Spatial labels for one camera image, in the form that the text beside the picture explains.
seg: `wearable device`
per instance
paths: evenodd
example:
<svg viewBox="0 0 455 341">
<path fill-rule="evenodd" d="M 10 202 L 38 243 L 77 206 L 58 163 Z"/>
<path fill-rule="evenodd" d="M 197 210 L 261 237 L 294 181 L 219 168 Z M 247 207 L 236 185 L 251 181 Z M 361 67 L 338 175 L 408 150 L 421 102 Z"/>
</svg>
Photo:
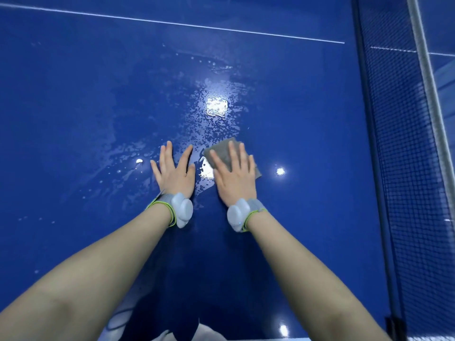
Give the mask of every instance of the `wearable device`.
<svg viewBox="0 0 455 341">
<path fill-rule="evenodd" d="M 177 227 L 181 229 L 185 227 L 193 216 L 193 203 L 191 200 L 186 199 L 182 193 L 174 195 L 162 194 L 162 192 L 160 192 L 160 194 L 147 206 L 147 208 L 156 203 L 163 203 L 171 211 L 172 219 L 169 227 L 177 224 Z"/>
<path fill-rule="evenodd" d="M 248 218 L 258 212 L 266 211 L 258 199 L 238 200 L 227 210 L 227 221 L 236 232 L 247 232 Z"/>
</svg>

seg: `black mesh net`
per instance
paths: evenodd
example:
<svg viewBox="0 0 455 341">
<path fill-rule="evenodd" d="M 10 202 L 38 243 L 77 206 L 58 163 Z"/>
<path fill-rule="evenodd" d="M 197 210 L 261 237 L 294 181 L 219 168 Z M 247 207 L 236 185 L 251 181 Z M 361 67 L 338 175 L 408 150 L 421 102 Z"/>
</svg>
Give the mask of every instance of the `black mesh net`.
<svg viewBox="0 0 455 341">
<path fill-rule="evenodd" d="M 406 0 L 355 3 L 408 336 L 453 340 L 454 228 L 408 6 Z"/>
</svg>

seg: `hand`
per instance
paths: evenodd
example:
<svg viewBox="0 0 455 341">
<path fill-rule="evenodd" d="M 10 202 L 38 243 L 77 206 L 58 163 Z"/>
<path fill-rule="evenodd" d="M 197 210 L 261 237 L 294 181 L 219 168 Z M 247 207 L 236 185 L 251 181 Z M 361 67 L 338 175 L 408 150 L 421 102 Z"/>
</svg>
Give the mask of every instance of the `hand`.
<svg viewBox="0 0 455 341">
<path fill-rule="evenodd" d="M 216 152 L 212 149 L 210 155 L 213 161 L 217 165 L 218 169 L 213 170 L 215 175 L 215 183 L 217 184 L 218 193 L 221 200 L 230 207 L 243 198 L 256 199 L 256 181 L 254 169 L 253 156 L 250 155 L 247 158 L 247 152 L 245 151 L 245 145 L 243 143 L 239 146 L 240 149 L 240 162 L 237 157 L 237 152 L 234 148 L 234 143 L 229 142 L 229 154 L 232 161 L 232 172 L 229 172 L 224 162 L 218 157 Z"/>
<path fill-rule="evenodd" d="M 188 167 L 193 145 L 189 145 L 182 154 L 177 167 L 174 165 L 172 156 L 172 142 L 168 141 L 166 146 L 161 146 L 160 151 L 160 169 L 154 160 L 150 160 L 151 169 L 156 178 L 160 190 L 166 194 L 182 193 L 187 199 L 190 198 L 194 191 L 194 182 L 196 176 L 196 166 L 191 164 Z"/>
</svg>

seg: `gray cloth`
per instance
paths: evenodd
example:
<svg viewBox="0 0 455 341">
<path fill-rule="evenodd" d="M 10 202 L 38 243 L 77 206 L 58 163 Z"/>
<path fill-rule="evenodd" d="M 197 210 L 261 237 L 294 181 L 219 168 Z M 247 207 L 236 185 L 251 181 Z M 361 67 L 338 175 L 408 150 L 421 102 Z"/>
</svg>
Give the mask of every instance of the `gray cloth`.
<svg viewBox="0 0 455 341">
<path fill-rule="evenodd" d="M 229 155 L 229 142 L 232 141 L 234 143 L 234 147 L 237 152 L 237 156 L 240 159 L 240 149 L 239 145 L 240 142 L 238 142 L 235 138 L 230 138 L 230 139 L 225 139 L 217 144 L 214 144 L 212 147 L 206 148 L 204 150 L 204 157 L 206 157 L 208 163 L 213 169 L 216 169 L 217 166 L 215 165 L 215 162 L 212 159 L 212 156 L 210 155 L 210 150 L 213 149 L 216 154 L 218 154 L 218 157 L 220 157 L 221 161 L 223 161 L 227 169 L 232 172 L 232 162 L 231 162 L 231 156 Z M 255 178 L 258 179 L 259 177 L 262 176 L 262 174 L 259 172 L 258 167 L 256 166 L 254 168 L 254 173 L 255 173 Z"/>
</svg>

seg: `person's left arm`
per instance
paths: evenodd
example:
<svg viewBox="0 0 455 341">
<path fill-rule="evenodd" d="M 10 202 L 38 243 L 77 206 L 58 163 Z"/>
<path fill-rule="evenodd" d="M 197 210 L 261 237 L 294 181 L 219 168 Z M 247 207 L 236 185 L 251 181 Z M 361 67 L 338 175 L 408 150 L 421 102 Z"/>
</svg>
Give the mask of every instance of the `person's left arm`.
<svg viewBox="0 0 455 341">
<path fill-rule="evenodd" d="M 160 190 L 194 190 L 195 166 L 187 171 L 192 146 L 177 167 L 172 143 L 162 146 L 160 170 L 151 166 Z M 154 204 L 132 221 L 71 256 L 0 313 L 0 340 L 96 340 L 171 222 L 164 204 Z"/>
</svg>

